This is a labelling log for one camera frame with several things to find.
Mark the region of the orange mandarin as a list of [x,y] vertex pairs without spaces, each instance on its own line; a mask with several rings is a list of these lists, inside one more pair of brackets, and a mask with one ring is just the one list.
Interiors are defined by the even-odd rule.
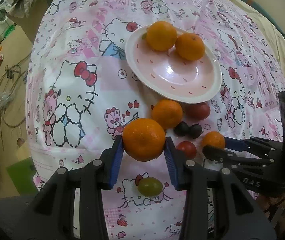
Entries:
[[163,152],[165,135],[165,130],[155,120],[136,119],[123,129],[124,150],[137,161],[156,159]]
[[209,132],[202,138],[201,141],[201,147],[207,145],[224,149],[226,146],[225,137],[217,131]]
[[176,127],[182,118],[183,109],[173,100],[162,99],[151,110],[151,119],[165,130]]

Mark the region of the dark purple grape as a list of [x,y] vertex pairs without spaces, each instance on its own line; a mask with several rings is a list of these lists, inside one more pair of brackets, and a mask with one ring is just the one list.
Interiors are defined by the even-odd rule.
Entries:
[[199,124],[191,125],[188,129],[188,136],[193,139],[199,138],[201,134],[202,134],[202,126]]
[[179,137],[184,137],[187,135],[189,126],[186,122],[181,121],[175,128],[174,133]]

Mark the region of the small red cherry tomato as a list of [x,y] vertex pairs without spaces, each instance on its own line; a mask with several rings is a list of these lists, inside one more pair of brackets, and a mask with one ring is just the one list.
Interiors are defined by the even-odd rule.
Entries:
[[197,155],[197,149],[196,146],[189,141],[182,141],[177,146],[176,149],[184,152],[185,156],[188,159],[194,159]]

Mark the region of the large red tomato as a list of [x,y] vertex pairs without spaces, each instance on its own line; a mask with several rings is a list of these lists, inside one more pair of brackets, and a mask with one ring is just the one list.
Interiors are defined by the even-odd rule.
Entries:
[[187,105],[185,113],[189,118],[204,120],[210,115],[210,107],[207,102]]

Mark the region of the green mat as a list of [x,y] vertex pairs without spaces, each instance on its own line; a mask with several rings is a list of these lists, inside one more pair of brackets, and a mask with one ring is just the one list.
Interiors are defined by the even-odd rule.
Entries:
[[20,195],[38,192],[38,189],[33,182],[36,168],[31,157],[6,167],[6,170]]

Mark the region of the green grape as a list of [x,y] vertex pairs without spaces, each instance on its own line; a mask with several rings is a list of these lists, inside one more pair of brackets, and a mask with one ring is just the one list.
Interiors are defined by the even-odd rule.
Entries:
[[163,190],[162,183],[153,177],[142,178],[138,183],[138,191],[146,197],[155,197],[161,194]]

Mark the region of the pink heart-shaped plate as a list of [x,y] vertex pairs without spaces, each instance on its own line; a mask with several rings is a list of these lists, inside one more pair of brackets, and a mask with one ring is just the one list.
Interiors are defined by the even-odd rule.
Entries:
[[188,104],[211,100],[220,91],[222,72],[208,46],[197,61],[181,58],[175,47],[153,51],[144,38],[148,27],[136,29],[125,44],[128,66],[138,80],[170,100]]

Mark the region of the smaller orange on plate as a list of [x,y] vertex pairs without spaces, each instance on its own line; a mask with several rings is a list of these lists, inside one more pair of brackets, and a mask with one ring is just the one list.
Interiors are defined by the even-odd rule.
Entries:
[[179,35],[175,43],[175,48],[178,55],[188,61],[201,59],[206,51],[202,38],[194,33]]

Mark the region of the large orange on plate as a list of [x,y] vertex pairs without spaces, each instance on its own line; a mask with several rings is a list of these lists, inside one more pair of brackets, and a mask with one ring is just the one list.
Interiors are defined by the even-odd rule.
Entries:
[[177,37],[176,28],[166,21],[153,23],[146,32],[146,42],[155,51],[171,49],[175,45]]

